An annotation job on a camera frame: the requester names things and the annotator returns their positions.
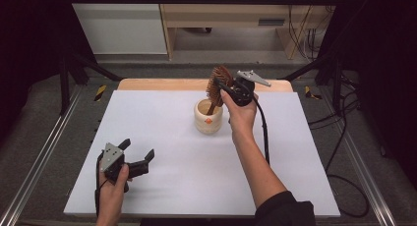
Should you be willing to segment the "black horizontal bar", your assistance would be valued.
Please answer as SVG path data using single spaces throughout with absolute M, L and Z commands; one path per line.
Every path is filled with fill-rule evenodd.
M 335 6 L 344 0 L 68 0 L 83 4 L 211 4 L 211 5 L 313 5 Z

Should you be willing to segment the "black metal stand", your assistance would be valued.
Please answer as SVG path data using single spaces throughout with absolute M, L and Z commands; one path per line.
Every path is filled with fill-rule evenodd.
M 73 77 L 77 85 L 85 85 L 89 81 L 89 76 L 85 72 L 85 68 L 93 69 L 114 82 L 121 82 L 123 80 L 122 77 L 107 71 L 96 62 L 93 62 L 80 54 L 74 53 L 63 56 L 59 60 L 61 115 L 63 115 L 70 107 L 69 76 Z
M 340 93 L 342 64 L 334 53 L 324 54 L 301 69 L 283 77 L 283 79 L 291 82 L 314 69 L 319 70 L 315 77 L 317 85 L 327 85 L 328 81 L 332 80 L 331 106 L 337 115 L 341 115 Z

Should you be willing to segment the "yellow black floor tape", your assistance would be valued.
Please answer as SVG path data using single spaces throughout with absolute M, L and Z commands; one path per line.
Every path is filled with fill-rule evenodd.
M 94 100 L 93 100 L 93 101 L 100 101 L 100 99 L 101 99 L 101 97 L 103 96 L 103 94 L 104 94 L 105 90 L 106 90 L 106 85 L 101 85 L 101 86 L 98 88 L 98 90 L 97 90 L 97 92 L 96 92 L 96 95 L 95 95 L 95 97 L 94 97 Z
M 305 97 L 316 99 L 316 100 L 323 99 L 321 95 L 312 94 L 309 86 L 305 86 Z

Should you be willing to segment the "person's black sleeve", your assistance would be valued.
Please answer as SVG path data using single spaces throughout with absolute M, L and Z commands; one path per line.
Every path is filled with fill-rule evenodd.
M 256 226 L 317 226 L 310 201 L 297 201 L 290 191 L 268 198 L 256 210 Z

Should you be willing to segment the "light wooden table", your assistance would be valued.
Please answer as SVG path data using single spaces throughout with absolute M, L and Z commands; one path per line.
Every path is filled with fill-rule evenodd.
M 118 90 L 198 90 L 205 91 L 208 79 L 124 79 Z M 271 86 L 256 84 L 255 91 L 292 92 L 289 81 L 269 80 Z

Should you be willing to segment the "person's left hand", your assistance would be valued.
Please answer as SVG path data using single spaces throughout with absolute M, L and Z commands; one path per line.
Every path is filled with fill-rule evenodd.
M 124 199 L 124 186 L 128 182 L 129 167 L 123 164 L 118 179 L 112 184 L 105 175 L 99 173 L 99 215 L 119 214 Z

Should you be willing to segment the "white table board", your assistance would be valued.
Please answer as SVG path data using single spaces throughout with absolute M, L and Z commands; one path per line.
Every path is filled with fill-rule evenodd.
M 212 135 L 194 125 L 200 91 L 116 90 L 64 208 L 77 216 L 93 215 L 95 163 L 108 142 L 131 141 L 129 162 L 154 149 L 149 172 L 135 179 L 123 211 L 143 217 L 251 217 L 255 206 L 230 127 Z M 310 201 L 318 217 L 340 212 L 319 158 L 299 97 L 294 92 L 263 92 L 265 112 L 254 135 L 269 153 L 270 166 L 299 201 Z

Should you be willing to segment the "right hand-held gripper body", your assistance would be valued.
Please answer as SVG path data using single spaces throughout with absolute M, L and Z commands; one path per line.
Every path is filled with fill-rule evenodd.
M 271 86 L 271 83 L 254 71 L 238 71 L 237 77 L 233 80 L 232 87 L 228 93 L 235 104 L 246 106 L 254 98 L 255 84 Z

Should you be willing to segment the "light wooden desk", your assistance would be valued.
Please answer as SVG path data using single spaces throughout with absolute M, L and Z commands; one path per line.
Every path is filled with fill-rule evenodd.
M 325 29 L 332 6 L 162 4 L 163 24 L 175 28 L 274 28 L 293 59 L 309 29 Z

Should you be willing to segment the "black curtain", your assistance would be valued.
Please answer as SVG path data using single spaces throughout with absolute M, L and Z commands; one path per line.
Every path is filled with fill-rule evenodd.
M 94 59 L 72 4 L 0 0 L 0 140 L 26 105 L 30 86 L 59 73 L 60 43 Z
M 417 0 L 348 0 L 335 8 L 320 53 L 336 49 L 360 77 L 361 98 L 417 189 Z

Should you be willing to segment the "cream ceramic cup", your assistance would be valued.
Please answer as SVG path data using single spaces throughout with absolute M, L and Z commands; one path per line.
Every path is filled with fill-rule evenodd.
M 212 135 L 221 128 L 222 115 L 222 107 L 211 106 L 208 99 L 201 99 L 194 107 L 195 127 L 205 135 Z

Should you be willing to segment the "person's right hand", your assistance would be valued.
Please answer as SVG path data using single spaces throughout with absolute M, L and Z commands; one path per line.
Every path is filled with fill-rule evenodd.
M 253 127 L 257 114 L 256 103 L 251 101 L 246 106 L 238 106 L 225 90 L 222 89 L 220 95 L 229 112 L 229 123 L 235 145 L 239 146 L 248 141 L 254 142 Z

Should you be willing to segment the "white cabinet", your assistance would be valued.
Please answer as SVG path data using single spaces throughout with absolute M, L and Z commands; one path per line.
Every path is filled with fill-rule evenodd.
M 166 54 L 157 4 L 74 4 L 95 55 Z

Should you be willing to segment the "brown wooden hairbrush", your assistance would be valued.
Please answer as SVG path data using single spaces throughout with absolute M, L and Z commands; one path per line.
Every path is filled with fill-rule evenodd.
M 218 79 L 221 83 L 228 87 L 233 85 L 233 77 L 230 72 L 222 65 L 216 66 L 209 77 L 208 86 L 206 89 L 208 99 L 210 101 L 210 107 L 207 114 L 212 115 L 215 107 L 221 107 L 223 101 L 220 95 L 220 88 L 214 83 L 214 80 Z

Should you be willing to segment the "aluminium floor rail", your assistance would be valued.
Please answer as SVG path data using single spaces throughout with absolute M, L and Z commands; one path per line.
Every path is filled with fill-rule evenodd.
M 59 142 L 76 106 L 79 103 L 80 96 L 84 91 L 82 85 L 76 85 L 70 97 L 68 108 L 61 114 L 54 124 L 52 131 L 49 133 L 42 149 L 40 150 L 36 160 L 31 166 L 19 190 L 15 194 L 13 200 L 0 217 L 0 226 L 15 226 L 23 209 L 25 208 L 33 189 L 40 178 L 56 144 Z
M 337 115 L 331 106 L 331 94 L 330 89 L 324 86 L 320 86 L 320 93 L 323 97 L 323 101 L 326 106 L 326 111 L 329 112 L 328 117 L 330 122 L 325 126 L 330 126 L 333 136 L 337 138 L 334 147 L 331 150 L 329 159 L 325 162 L 325 172 L 328 173 L 328 169 L 331 167 L 334 157 L 337 151 L 342 146 L 345 148 L 350 165 L 355 171 L 356 178 L 360 183 L 360 186 L 355 188 L 361 193 L 364 201 L 367 203 L 368 208 L 372 208 L 376 218 L 379 221 L 380 226 L 397 226 L 392 213 L 387 206 L 387 203 L 371 174 L 365 160 L 358 150 L 358 146 L 354 142 L 350 133 L 348 132 L 347 117 L 349 112 L 352 112 L 354 108 L 359 105 L 357 98 L 352 98 L 354 91 L 351 91 L 342 96 L 340 100 L 341 115 Z

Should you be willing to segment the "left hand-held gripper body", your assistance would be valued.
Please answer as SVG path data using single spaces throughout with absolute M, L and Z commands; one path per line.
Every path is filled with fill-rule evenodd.
M 97 158 L 97 174 L 102 172 L 111 183 L 115 183 L 118 179 L 122 165 L 126 164 L 125 150 L 121 150 L 118 148 L 118 145 L 108 142 L 105 145 L 105 149 Z M 149 162 L 144 160 L 128 163 L 128 166 L 129 179 L 142 176 L 149 172 Z

